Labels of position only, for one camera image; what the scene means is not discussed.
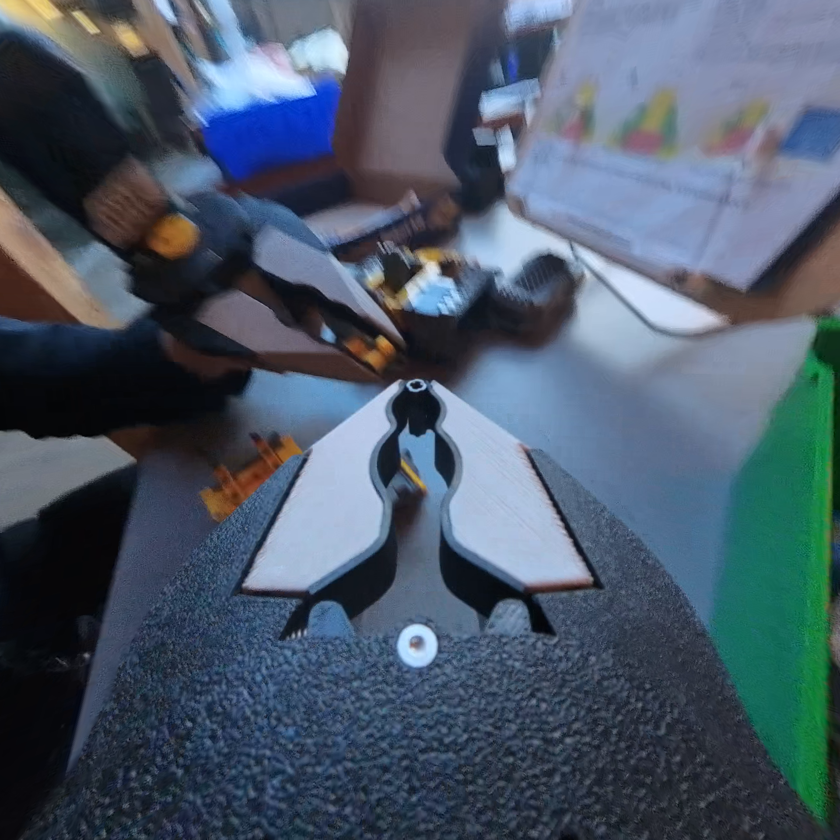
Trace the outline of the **dark grey studded shell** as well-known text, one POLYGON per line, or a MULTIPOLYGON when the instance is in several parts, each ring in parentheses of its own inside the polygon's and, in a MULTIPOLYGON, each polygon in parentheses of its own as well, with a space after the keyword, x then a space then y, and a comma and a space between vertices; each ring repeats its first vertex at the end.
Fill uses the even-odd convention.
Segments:
POLYGON ((497 331, 525 343, 544 343, 574 308, 585 269, 576 257, 541 253, 512 276, 499 276, 490 292, 491 318, 497 331))

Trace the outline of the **yellow grey brick piece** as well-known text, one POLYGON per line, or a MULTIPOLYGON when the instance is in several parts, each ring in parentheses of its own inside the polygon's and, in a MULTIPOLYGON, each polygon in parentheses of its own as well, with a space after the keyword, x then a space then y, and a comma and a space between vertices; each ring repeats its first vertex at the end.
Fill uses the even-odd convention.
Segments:
POLYGON ((412 454, 401 450, 400 463, 387 486, 389 498, 395 506, 405 506, 424 499, 427 486, 421 477, 412 454))

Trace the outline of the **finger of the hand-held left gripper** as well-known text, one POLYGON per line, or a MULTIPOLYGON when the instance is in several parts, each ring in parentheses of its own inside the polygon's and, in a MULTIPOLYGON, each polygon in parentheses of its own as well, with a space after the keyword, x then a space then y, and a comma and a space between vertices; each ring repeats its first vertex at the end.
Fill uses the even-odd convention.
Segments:
POLYGON ((304 322, 304 308, 318 308, 329 322, 341 319, 367 333, 386 336, 406 353, 406 341, 372 296, 329 252, 305 244, 278 227, 264 227, 255 238, 254 264, 274 293, 271 306, 304 322))
POLYGON ((229 355, 276 373, 296 373, 342 382, 375 382, 374 373, 320 339, 329 322, 318 308, 304 308, 304 322, 243 290, 229 290, 196 310, 196 346, 229 355))

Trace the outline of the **person's left forearm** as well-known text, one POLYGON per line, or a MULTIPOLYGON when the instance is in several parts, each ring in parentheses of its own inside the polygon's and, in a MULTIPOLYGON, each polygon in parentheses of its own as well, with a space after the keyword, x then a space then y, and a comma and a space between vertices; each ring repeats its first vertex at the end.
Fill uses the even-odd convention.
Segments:
POLYGON ((122 329, 1 319, 1 428, 93 438, 215 413, 230 397, 164 355, 148 318, 122 329))

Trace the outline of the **yellow brick beam assembly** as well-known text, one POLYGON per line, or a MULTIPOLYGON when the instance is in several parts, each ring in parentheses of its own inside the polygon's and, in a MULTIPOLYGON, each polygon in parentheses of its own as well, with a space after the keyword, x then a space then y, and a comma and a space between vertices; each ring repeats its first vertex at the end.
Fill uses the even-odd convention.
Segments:
POLYGON ((303 454, 289 435, 273 433, 266 437, 252 432, 249 438, 255 450, 254 457, 236 469, 214 464, 213 484, 199 491, 206 512, 216 523, 228 518, 288 460, 303 454))

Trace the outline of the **black axle connector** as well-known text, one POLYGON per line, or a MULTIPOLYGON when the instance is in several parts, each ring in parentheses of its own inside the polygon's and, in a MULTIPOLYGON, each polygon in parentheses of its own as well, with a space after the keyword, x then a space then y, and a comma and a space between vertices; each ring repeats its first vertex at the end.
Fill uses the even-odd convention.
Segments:
POLYGON ((393 401, 392 414, 400 430, 415 438, 434 431, 440 404, 432 382, 419 378, 404 381, 393 401))

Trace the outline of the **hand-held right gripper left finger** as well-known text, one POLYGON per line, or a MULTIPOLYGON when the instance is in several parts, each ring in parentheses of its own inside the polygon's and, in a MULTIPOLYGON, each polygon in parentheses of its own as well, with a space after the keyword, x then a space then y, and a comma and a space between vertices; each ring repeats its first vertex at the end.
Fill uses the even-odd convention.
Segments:
POLYGON ((405 426, 387 387, 310 447, 242 581, 247 595, 340 603, 351 618, 396 576, 390 485, 405 426))

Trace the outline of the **toy brick robot model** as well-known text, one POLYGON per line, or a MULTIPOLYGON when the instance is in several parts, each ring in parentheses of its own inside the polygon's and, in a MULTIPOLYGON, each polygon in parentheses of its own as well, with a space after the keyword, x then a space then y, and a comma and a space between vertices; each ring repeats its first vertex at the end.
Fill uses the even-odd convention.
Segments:
POLYGON ((476 320, 501 278, 497 268, 447 248, 411 250, 380 243, 351 274, 394 322, 409 349, 446 356, 476 320))

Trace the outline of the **wooden instruction sheet board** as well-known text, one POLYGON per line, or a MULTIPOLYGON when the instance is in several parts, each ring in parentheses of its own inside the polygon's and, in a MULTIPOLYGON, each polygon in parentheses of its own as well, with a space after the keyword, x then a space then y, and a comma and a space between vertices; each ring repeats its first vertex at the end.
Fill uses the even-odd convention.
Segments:
POLYGON ((725 322, 838 308, 838 2, 575 2, 511 210, 725 322))

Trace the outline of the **green plastic bin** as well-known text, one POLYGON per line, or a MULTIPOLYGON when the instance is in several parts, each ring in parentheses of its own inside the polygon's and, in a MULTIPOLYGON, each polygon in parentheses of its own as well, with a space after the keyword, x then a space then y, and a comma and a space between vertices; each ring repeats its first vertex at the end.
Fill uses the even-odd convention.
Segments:
POLYGON ((753 729, 827 822, 830 599, 838 549, 838 317, 773 409, 731 495, 710 632, 753 729))

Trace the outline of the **grey desk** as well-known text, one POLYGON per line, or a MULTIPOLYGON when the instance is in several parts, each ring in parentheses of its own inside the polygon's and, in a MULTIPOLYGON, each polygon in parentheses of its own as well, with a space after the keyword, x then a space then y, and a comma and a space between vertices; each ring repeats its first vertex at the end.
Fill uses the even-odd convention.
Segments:
MULTIPOLYGON (((732 484, 814 331, 795 318, 664 335, 588 280, 545 343, 476 337, 451 373, 423 377, 570 473, 646 543, 711 628, 732 484)), ((141 456, 70 769, 139 626, 212 528, 198 499, 211 464, 247 459, 249 433, 289 434, 307 448, 380 389, 256 372, 225 414, 163 431, 141 456)))

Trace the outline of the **blue container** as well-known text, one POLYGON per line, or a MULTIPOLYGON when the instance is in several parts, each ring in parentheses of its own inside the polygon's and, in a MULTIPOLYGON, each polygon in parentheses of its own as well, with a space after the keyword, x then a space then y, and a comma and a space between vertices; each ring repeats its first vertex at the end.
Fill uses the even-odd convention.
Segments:
POLYGON ((333 153, 342 85, 331 76, 315 77, 311 84, 307 97, 258 100, 201 114, 204 149, 227 181, 243 182, 333 153))

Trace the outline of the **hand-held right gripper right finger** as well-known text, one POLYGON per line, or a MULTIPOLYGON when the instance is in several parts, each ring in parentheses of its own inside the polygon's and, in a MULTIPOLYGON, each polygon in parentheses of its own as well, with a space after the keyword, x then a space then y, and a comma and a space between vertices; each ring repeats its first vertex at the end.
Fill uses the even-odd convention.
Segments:
POLYGON ((595 588, 585 557, 518 438, 448 388, 428 384, 440 508, 440 570, 447 588, 489 618, 499 602, 595 588))

